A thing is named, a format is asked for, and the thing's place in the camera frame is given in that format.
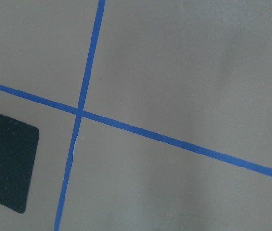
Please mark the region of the black mouse pad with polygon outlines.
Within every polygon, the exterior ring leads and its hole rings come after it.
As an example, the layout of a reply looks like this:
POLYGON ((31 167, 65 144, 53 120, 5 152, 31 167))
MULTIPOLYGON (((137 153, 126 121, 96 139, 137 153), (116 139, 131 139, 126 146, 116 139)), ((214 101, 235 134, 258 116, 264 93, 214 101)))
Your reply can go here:
POLYGON ((0 114, 0 204, 17 212, 26 210, 39 130, 0 114))

